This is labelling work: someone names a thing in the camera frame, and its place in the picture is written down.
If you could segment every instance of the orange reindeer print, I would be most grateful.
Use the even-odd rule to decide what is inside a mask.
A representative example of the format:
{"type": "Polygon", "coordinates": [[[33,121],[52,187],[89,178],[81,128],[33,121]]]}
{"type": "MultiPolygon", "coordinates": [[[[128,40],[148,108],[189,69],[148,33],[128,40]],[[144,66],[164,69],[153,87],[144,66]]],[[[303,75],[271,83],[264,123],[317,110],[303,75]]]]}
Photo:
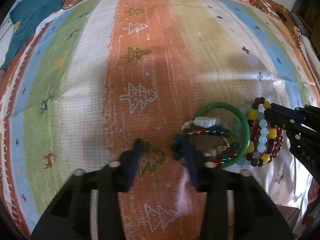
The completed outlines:
{"type": "Polygon", "coordinates": [[[53,157],[53,160],[54,161],[56,161],[57,159],[56,159],[56,154],[55,153],[52,153],[51,151],[50,151],[50,153],[48,153],[47,155],[42,155],[43,156],[43,159],[47,159],[48,160],[48,163],[45,163],[44,165],[45,165],[45,167],[44,167],[44,169],[48,169],[48,168],[50,168],[50,169],[52,169],[52,161],[51,161],[51,157],[53,157]]]}

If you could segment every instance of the teal cloth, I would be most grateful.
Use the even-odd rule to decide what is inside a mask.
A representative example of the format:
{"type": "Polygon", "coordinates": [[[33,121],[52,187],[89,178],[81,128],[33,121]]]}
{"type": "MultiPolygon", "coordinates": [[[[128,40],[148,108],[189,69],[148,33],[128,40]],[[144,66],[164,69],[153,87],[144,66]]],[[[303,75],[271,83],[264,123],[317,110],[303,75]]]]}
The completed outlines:
{"type": "Polygon", "coordinates": [[[20,22],[20,27],[12,35],[9,49],[5,55],[4,68],[8,67],[42,20],[60,10],[63,2],[64,0],[22,0],[17,4],[10,12],[10,19],[13,24],[20,22]]]}

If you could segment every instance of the blue stripe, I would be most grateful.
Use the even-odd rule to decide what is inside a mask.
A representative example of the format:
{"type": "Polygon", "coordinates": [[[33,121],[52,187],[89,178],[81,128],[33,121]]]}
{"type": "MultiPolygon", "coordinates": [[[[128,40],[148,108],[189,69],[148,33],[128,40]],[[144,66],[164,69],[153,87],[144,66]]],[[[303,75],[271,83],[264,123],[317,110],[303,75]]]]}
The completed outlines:
{"type": "Polygon", "coordinates": [[[294,73],[295,67],[292,65],[292,62],[287,58],[287,56],[282,52],[281,48],[274,42],[271,42],[271,45],[268,45],[266,43],[267,40],[272,39],[268,36],[267,33],[263,31],[263,28],[261,26],[260,30],[255,28],[255,26],[259,27],[259,24],[246,11],[242,9],[242,4],[233,0],[219,1],[223,2],[251,30],[263,45],[264,49],[270,56],[273,65],[276,67],[278,75],[283,79],[285,83],[285,88],[290,99],[291,108],[295,108],[297,106],[297,100],[301,104],[303,104],[302,92],[299,88],[299,80],[294,73]]]}
{"type": "Polygon", "coordinates": [[[25,214],[25,218],[31,230],[34,229],[38,220],[39,214],[36,209],[35,201],[32,195],[32,190],[26,173],[26,160],[23,146],[23,133],[24,133],[24,114],[26,106],[29,100],[29,92],[31,91],[33,80],[38,72],[42,57],[49,46],[51,40],[54,37],[56,30],[68,17],[72,10],[66,11],[63,15],[55,19],[44,36],[38,42],[33,52],[33,55],[29,61],[29,64],[25,70],[23,80],[20,84],[19,90],[17,91],[16,102],[12,110],[10,117],[11,127],[11,160],[13,177],[16,184],[17,197],[20,199],[21,208],[25,214]],[[22,194],[26,198],[26,202],[22,199],[22,194]]]}

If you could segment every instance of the silver screw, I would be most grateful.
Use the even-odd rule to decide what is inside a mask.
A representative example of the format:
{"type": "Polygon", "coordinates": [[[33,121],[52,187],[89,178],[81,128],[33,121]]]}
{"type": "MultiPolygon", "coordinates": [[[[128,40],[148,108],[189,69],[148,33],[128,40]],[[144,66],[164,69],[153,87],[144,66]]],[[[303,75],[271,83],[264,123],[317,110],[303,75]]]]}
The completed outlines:
{"type": "Polygon", "coordinates": [[[82,176],[83,174],[85,174],[85,171],[83,169],[77,169],[73,175],[82,176]]]}
{"type": "Polygon", "coordinates": [[[119,167],[120,165],[121,165],[121,162],[119,161],[113,161],[108,163],[108,166],[111,168],[116,168],[116,167],[119,167]]]}
{"type": "Polygon", "coordinates": [[[247,170],[242,170],[242,171],[240,172],[240,174],[241,174],[242,176],[244,176],[244,177],[250,177],[250,176],[251,176],[250,172],[247,171],[247,170]]]}
{"type": "Polygon", "coordinates": [[[207,168],[215,168],[217,165],[214,162],[205,162],[204,166],[207,168]]]}

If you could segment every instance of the green bangle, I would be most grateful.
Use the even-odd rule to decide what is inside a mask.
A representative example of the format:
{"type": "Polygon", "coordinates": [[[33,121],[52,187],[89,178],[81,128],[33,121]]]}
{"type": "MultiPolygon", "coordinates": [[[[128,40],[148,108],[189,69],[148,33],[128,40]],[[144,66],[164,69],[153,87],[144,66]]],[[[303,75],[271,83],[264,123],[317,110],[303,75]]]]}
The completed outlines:
{"type": "Polygon", "coordinates": [[[222,168],[229,167],[233,164],[235,164],[240,158],[243,157],[245,152],[247,151],[249,141],[250,141],[250,128],[247,122],[246,117],[244,114],[240,112],[240,110],[232,105],[229,105],[227,103],[222,103],[222,102],[213,102],[212,104],[206,105],[202,107],[201,109],[196,112],[196,115],[193,117],[195,119],[196,117],[204,116],[204,114],[211,110],[211,109],[216,109],[216,108],[222,108],[229,110],[230,112],[234,113],[240,120],[242,128],[243,128],[243,134],[244,134],[244,140],[242,145],[240,146],[240,149],[237,152],[237,155],[234,159],[231,159],[230,161],[227,161],[221,165],[222,168]]]}

